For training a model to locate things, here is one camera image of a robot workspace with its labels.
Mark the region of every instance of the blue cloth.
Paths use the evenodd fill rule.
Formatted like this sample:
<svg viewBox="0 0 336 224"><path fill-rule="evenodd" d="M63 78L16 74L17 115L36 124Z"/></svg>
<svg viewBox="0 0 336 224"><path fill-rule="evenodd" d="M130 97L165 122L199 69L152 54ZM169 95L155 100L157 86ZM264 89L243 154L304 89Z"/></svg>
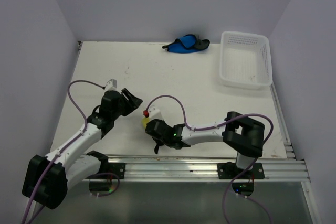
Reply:
<svg viewBox="0 0 336 224"><path fill-rule="evenodd" d="M200 40L193 34L187 34L181 38L176 39L173 43L163 46L168 52L176 52L186 54L190 52L198 52L209 47L210 41L208 39Z"/></svg>

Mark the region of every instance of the perforated basket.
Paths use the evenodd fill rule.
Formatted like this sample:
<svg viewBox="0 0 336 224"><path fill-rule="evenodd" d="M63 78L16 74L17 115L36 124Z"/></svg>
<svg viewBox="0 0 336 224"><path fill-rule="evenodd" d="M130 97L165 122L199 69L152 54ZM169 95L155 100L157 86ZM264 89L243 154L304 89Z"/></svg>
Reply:
<svg viewBox="0 0 336 224"><path fill-rule="evenodd" d="M268 38L257 34L222 33L219 76L228 86L259 89L273 82Z"/></svg>

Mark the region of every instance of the white tabletop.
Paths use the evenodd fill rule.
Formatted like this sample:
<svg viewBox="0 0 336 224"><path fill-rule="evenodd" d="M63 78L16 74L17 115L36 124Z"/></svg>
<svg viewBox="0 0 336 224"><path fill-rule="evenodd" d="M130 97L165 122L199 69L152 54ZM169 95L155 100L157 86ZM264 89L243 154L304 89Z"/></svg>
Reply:
<svg viewBox="0 0 336 224"><path fill-rule="evenodd" d="M205 124L225 118L228 111L260 113L270 117L274 132L264 146L263 158L287 158L270 88L244 90L220 84L220 45L211 44L204 52L172 54L163 43L84 42L72 80L85 79L106 84L117 79L118 89L127 88L144 102L139 109L116 120L114 128L90 150L115 155L155 155L155 142L141 125L142 112L156 96L170 94L184 104L189 124ZM89 116L100 104L103 90L76 83L71 93ZM154 103L169 125L183 123L179 105L169 98ZM265 135L269 125L265 124ZM51 150L68 140L82 126L83 118L67 98ZM224 143L198 144L175 150L161 146L158 156L236 157Z"/></svg>

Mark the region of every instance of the small red cap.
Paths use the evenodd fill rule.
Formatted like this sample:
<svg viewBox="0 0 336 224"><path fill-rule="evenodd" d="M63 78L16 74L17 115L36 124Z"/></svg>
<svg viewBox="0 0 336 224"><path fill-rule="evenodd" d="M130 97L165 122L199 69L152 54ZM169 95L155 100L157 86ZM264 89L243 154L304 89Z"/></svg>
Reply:
<svg viewBox="0 0 336 224"><path fill-rule="evenodd" d="M145 116L145 118L148 118L149 117L149 112L147 110L144 110L143 115Z"/></svg>

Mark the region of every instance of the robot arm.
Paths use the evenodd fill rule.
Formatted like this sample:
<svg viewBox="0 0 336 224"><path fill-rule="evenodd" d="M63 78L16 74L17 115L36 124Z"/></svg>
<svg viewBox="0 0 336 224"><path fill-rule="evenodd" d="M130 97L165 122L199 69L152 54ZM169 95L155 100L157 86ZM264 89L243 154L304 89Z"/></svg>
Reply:
<svg viewBox="0 0 336 224"><path fill-rule="evenodd" d="M80 130L62 146L42 157L34 156L28 165L23 185L23 195L30 197L40 176L51 163L51 168L38 186L34 200L54 209L63 201L67 191L76 183L96 173L109 172L108 158L99 152L80 156L94 143L101 140L113 127L119 116L127 116L136 110L142 100L127 89L116 90L117 82L110 80L101 104L87 118Z"/></svg>
<svg viewBox="0 0 336 224"><path fill-rule="evenodd" d="M145 131L156 142L155 153L158 153L162 145L181 149L199 143L224 142L238 152L236 166L239 169L247 168L254 159L263 154L264 124L251 118L242 118L223 125L225 121L241 115L237 112L228 112L227 117L220 122L199 126L191 125L191 127L185 124L170 127L162 119L160 110L155 106L151 106L148 111L144 112L144 115L146 118ZM240 134L236 132L239 127L241 127Z"/></svg>

